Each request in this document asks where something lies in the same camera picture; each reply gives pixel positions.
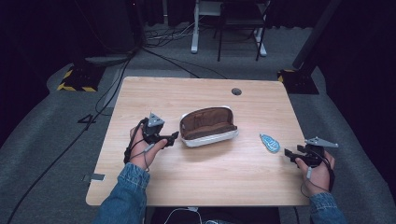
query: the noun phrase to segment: wooden table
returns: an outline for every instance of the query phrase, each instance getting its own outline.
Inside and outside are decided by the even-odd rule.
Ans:
[[[241,95],[233,95],[239,88]],[[148,206],[282,206],[307,205],[300,192],[303,178],[283,148],[304,145],[303,133],[282,83],[171,77],[127,77],[108,126],[87,203],[100,205],[123,168],[129,131],[153,112],[165,121],[161,134],[178,131],[180,117],[210,106],[229,106],[239,135],[202,147],[180,140],[157,154],[150,166]],[[274,154],[260,133],[275,138]]]

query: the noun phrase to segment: electrical cord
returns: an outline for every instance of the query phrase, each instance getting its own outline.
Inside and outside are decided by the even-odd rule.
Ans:
[[[152,51],[150,51],[150,50],[148,50],[148,49],[145,49],[145,48],[142,48],[142,50],[145,51],[145,52],[147,52],[147,53],[149,53],[149,54],[152,54],[152,55],[155,55],[155,56],[157,56],[157,57],[159,57],[159,58],[162,58],[162,59],[168,61],[169,63],[174,64],[175,66],[177,66],[177,67],[181,68],[182,70],[188,72],[189,74],[193,75],[194,77],[200,78],[200,77],[198,77],[197,75],[195,75],[193,72],[191,72],[191,71],[187,70],[186,68],[184,68],[184,67],[178,65],[177,63],[172,62],[171,60],[169,60],[169,59],[163,57],[163,56],[160,55],[160,54],[154,53],[154,52],[152,52]]]
[[[169,35],[174,35],[175,33],[180,32],[180,35],[184,32],[184,30],[186,30],[186,28],[175,28],[171,34],[168,34],[168,31],[170,31],[170,29],[157,29],[157,30],[147,30],[146,31],[146,39],[147,40],[154,40],[154,39],[161,39],[161,38],[165,38],[168,37]]]
[[[217,72],[217,71],[215,71],[215,70],[213,70],[213,69],[211,69],[211,68],[204,67],[204,66],[198,65],[198,64],[196,64],[196,63],[184,62],[184,61],[181,61],[181,60],[179,60],[179,59],[174,59],[174,58],[165,57],[165,56],[163,56],[163,57],[166,58],[166,59],[169,59],[169,60],[173,60],[173,61],[180,62],[180,63],[186,63],[186,64],[194,65],[194,66],[197,66],[197,67],[200,67],[200,68],[204,68],[204,69],[206,69],[206,70],[209,70],[209,71],[211,71],[211,72],[216,73],[217,75],[219,75],[220,77],[223,77],[224,79],[228,79],[228,78],[225,77],[224,75],[220,74],[219,72]]]
[[[137,144],[139,144],[139,143],[141,143],[141,142],[143,142],[143,141],[145,140],[145,139],[140,139],[139,141],[137,141],[136,143],[134,143],[134,144],[132,145],[132,143],[134,142],[134,138],[136,137],[137,129],[140,128],[140,126],[143,124],[144,121],[145,121],[144,119],[140,120],[139,123],[138,123],[138,124],[136,125],[136,127],[134,128],[134,133],[132,134],[131,140],[130,140],[129,145],[128,145],[128,147],[127,147],[127,151],[131,151],[131,153],[132,153],[132,150],[134,150],[134,147],[135,147]],[[132,156],[132,157],[130,157],[130,158],[127,158],[128,161],[130,161],[131,159],[133,159],[133,158],[135,158],[135,157],[138,157],[138,156],[140,156],[140,155],[143,154],[143,156],[144,156],[144,158],[145,158],[145,164],[146,164],[146,166],[147,166],[146,171],[149,172],[149,165],[148,165],[148,162],[146,161],[146,153],[147,153],[150,149],[152,149],[153,146],[154,146],[154,144],[151,144],[151,145],[149,145],[147,148],[145,148],[145,150],[143,150],[142,152],[137,153],[136,155],[134,155],[134,156]]]
[[[300,224],[300,216],[298,215],[298,211],[296,206],[293,206],[294,214],[296,215],[297,224]]]
[[[318,157],[322,160],[322,162],[323,162],[323,163],[326,165],[326,167],[327,167],[327,170],[328,170],[328,172],[329,172],[329,175],[331,175],[332,167],[331,167],[331,165],[330,165],[329,160],[328,160],[327,158],[325,158],[325,157],[320,156],[317,152],[315,152],[315,151],[313,151],[313,150],[311,150],[310,152],[313,153],[313,154],[315,154],[316,156],[318,156]],[[313,182],[311,181],[311,172],[312,172],[312,168],[309,167],[309,168],[308,168],[308,173],[307,173],[307,179],[301,184],[301,186],[300,186],[300,192],[301,192],[306,198],[309,198],[309,196],[307,196],[307,195],[304,193],[304,191],[303,191],[303,186],[306,186],[306,182],[309,182],[311,185],[313,185],[314,187],[316,187],[316,188],[318,188],[318,189],[322,189],[322,190],[324,190],[324,191],[326,191],[326,192],[329,192],[327,189],[324,189],[324,188],[322,188],[321,186],[318,186],[318,185],[316,185],[315,183],[313,183]]]
[[[166,224],[169,221],[169,218],[172,216],[172,214],[174,214],[176,211],[191,211],[191,212],[194,212],[194,213],[198,214],[199,223],[202,224],[201,214],[199,214],[199,212],[197,210],[193,210],[191,208],[177,208],[177,209],[173,210],[171,212],[171,214],[169,214],[168,218],[165,220],[165,222],[163,224]]]
[[[172,31],[171,34],[168,34],[167,32],[169,31],[169,29],[167,29],[163,34],[161,35],[155,35],[152,37],[147,37],[147,42],[148,41],[153,41],[153,40],[157,40],[158,39],[158,43],[157,44],[146,44],[147,48],[157,48],[157,47],[163,47],[165,45],[167,45],[168,43],[170,43],[173,40],[179,40],[182,39],[184,37],[186,37],[187,35],[192,35],[192,33],[188,33],[188,34],[183,34],[185,31],[188,31],[191,29],[191,26],[188,26],[184,29],[175,29]]]
[[[124,73],[121,72],[122,67],[119,69],[118,76],[117,76],[116,80],[113,81],[113,83],[110,85],[110,87],[107,89],[107,91],[106,91],[106,92],[99,98],[99,100],[96,102],[96,105],[95,105],[95,111],[96,111],[96,113],[99,113],[99,114],[101,114],[101,115],[103,115],[103,116],[111,116],[111,114],[104,114],[104,113],[103,113],[103,110],[99,110],[99,109],[98,109],[98,105],[99,105],[99,103],[102,101],[102,99],[110,92],[110,90],[113,88],[113,86],[116,84],[116,82],[119,82],[119,84],[117,85],[117,88],[114,90],[113,95],[116,94],[117,89],[119,88],[119,86],[120,86],[120,84],[121,84],[121,82],[122,82],[123,75],[124,75]]]
[[[132,60],[132,57],[128,60],[128,62],[123,66],[122,69],[122,74],[125,72],[126,67],[128,66],[128,63]],[[77,137],[66,147],[66,149],[46,168],[46,170],[35,180],[35,182],[29,187],[28,190],[22,195],[20,200],[18,201],[17,205],[14,207],[12,210],[11,215],[8,218],[7,224],[11,223],[12,218],[14,218],[16,212],[18,211],[18,208],[21,206],[22,202],[26,198],[26,196],[30,193],[30,191],[35,187],[35,185],[41,180],[41,178],[53,167],[53,165],[77,142],[77,140],[84,134],[86,130],[93,124],[93,122],[101,115],[101,113],[105,110],[105,108],[108,106],[110,101],[114,98],[115,92],[111,96],[110,100],[106,103],[106,105],[100,110],[99,113],[96,113],[96,115],[93,117],[93,119],[90,119],[87,125],[81,130],[81,132],[77,135]]]

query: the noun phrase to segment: denim sleeve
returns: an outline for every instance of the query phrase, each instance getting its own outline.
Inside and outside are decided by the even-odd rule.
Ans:
[[[311,217],[315,224],[347,223],[344,214],[338,209],[330,193],[319,193],[311,196]]]
[[[149,173],[126,163],[116,187],[102,202],[93,223],[141,223],[146,209]]]

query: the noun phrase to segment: table leg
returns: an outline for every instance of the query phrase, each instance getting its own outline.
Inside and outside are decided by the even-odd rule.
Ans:
[[[199,38],[199,0],[195,0],[194,12],[194,32],[192,34],[191,53],[198,52],[198,38]]]

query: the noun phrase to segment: human hand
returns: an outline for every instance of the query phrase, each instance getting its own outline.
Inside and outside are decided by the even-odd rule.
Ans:
[[[333,169],[335,164],[335,158],[327,151],[324,151],[324,156],[329,161],[329,164]],[[330,174],[328,167],[324,162],[322,162],[319,166],[312,168],[311,176],[309,179],[306,176],[309,168],[305,164],[305,162],[300,158],[296,158],[296,163],[303,173],[305,186],[308,189],[309,193],[308,196],[312,196],[321,192],[329,192]]]
[[[134,133],[133,128],[130,131],[130,137],[132,138]],[[129,162],[133,163],[134,165],[146,170],[154,161],[155,156],[157,153],[165,147],[167,143],[166,139],[163,139],[156,143],[152,149],[145,152],[145,149],[148,148],[149,144],[143,140],[143,131],[142,127],[138,127],[136,136],[134,137],[134,141],[132,142],[132,152]]]

